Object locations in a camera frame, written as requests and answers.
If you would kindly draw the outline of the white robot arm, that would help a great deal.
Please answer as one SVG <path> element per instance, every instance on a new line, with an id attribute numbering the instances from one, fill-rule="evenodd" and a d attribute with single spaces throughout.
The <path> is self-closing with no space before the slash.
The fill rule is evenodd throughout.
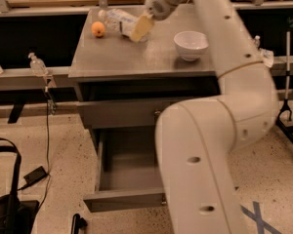
<path id="1" fill-rule="evenodd" d="M 182 0 L 146 0 L 150 21 L 167 19 Z M 207 35 L 220 94 L 167 107 L 155 148 L 175 234 L 247 234 L 229 152 L 274 125 L 278 97 L 270 70 L 230 0 L 193 0 Z"/>

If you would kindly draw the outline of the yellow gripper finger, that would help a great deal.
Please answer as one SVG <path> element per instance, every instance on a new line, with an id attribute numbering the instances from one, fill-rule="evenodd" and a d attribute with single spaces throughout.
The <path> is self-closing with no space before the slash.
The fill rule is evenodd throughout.
<path id="1" fill-rule="evenodd" d="M 138 18 L 137 23 L 135 24 L 130 39 L 133 42 L 139 42 L 144 38 L 154 27 L 154 19 L 150 14 L 143 14 Z"/>

